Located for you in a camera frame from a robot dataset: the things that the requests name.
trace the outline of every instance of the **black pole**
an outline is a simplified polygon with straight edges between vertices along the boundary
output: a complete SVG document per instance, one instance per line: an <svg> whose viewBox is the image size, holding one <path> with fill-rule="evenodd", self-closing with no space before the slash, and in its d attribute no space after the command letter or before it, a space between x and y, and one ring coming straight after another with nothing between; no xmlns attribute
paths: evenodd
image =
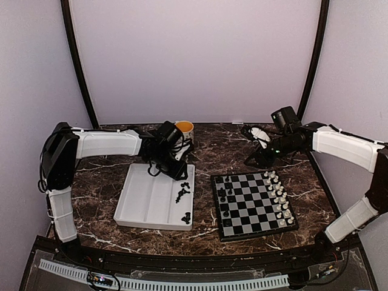
<svg viewBox="0 0 388 291"><path fill-rule="evenodd" d="M297 115L299 120L302 120L304 112L306 111L311 89L313 87L316 68L318 67L319 56L321 54L323 37L325 34L327 15L329 14L329 3L330 0L322 0L321 2L321 11L319 13L318 28L316 30L313 55L311 57L309 72L307 74L306 83L304 85L301 102L299 103L298 107Z"/></svg>
<svg viewBox="0 0 388 291"><path fill-rule="evenodd" d="M87 110L87 114L89 115L90 122L92 123L93 128L97 129L99 127L99 124L97 121L95 110L93 108L92 100L90 99L89 91L87 90L84 72L82 71L81 59L79 58L77 43L75 40L69 0L61 0L61 5L62 5L62 15L63 15L63 21L66 29L67 41L69 43L70 54L72 55L73 65L74 65L75 73L77 75L79 88L81 89L82 98L84 100L84 104Z"/></svg>

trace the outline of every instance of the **robotic arm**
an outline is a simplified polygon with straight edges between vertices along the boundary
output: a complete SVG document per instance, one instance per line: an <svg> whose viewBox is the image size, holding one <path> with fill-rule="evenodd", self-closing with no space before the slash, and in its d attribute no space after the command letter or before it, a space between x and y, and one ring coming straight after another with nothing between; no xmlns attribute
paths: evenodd
<svg viewBox="0 0 388 291"><path fill-rule="evenodd" d="M270 167L288 153L310 150L345 159L373 173L365 196L319 233L316 244L337 243L388 212L387 144L342 132L332 125L318 122L302 125L291 107L272 113L272 119L282 136L268 142L266 147L260 144L246 164L254 159L259 166Z"/></svg>
<svg viewBox="0 0 388 291"><path fill-rule="evenodd" d="M182 138L182 144L176 145ZM166 121L157 130L84 130L59 123L44 144L41 153L39 189L47 194L48 215L62 243L77 240L71 201L76 161L98 155L139 155L150 163L150 175L164 173L175 179L187 179L187 164L182 154L192 149L183 141L182 132ZM152 163L157 174L151 173Z"/></svg>

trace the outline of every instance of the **white arm segment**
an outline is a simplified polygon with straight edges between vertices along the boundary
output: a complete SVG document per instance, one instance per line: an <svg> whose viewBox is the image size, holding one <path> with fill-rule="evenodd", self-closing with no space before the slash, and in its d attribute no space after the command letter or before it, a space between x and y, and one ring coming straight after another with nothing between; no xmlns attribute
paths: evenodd
<svg viewBox="0 0 388 291"><path fill-rule="evenodd" d="M87 156L137 155L141 139L133 130L124 132L74 132L79 136L77 159ZM72 207L72 188L47 191L52 207L52 218L59 239L66 243L77 237Z"/></svg>
<svg viewBox="0 0 388 291"><path fill-rule="evenodd" d="M141 139L133 130L123 132L74 132L79 136L77 159L87 156L129 155L140 151Z"/></svg>
<svg viewBox="0 0 388 291"><path fill-rule="evenodd" d="M332 222L325 230L326 236L332 243L337 243L355 230L360 230L378 211L374 209L368 198L361 198L350 209Z"/></svg>
<svg viewBox="0 0 388 291"><path fill-rule="evenodd" d="M377 150L384 146L343 135L329 126L320 127L313 134L313 150L318 153L328 153L346 161L352 162L373 173L375 170Z"/></svg>

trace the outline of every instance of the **white tray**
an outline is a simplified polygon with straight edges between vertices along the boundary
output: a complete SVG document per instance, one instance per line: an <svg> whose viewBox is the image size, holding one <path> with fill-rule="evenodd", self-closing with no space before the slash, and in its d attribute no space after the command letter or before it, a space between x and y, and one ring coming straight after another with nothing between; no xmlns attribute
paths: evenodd
<svg viewBox="0 0 388 291"><path fill-rule="evenodd" d="M131 164L114 219L119 226L145 229L191 230L193 226L193 198L195 166L187 166L187 180L175 181L161 173L157 177L148 174L148 164ZM181 184L189 182L190 193L176 203ZM182 221L190 212L189 224Z"/></svg>

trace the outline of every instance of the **cup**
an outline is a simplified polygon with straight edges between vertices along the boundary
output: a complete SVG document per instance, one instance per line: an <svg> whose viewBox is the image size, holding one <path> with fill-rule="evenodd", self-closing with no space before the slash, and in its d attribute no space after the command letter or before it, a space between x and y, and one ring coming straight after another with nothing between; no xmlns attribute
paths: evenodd
<svg viewBox="0 0 388 291"><path fill-rule="evenodd" d="M184 140L191 138L194 141L194 124L184 120L175 122L175 126L182 131ZM182 143L182 139L179 139L176 144L179 145L180 143Z"/></svg>

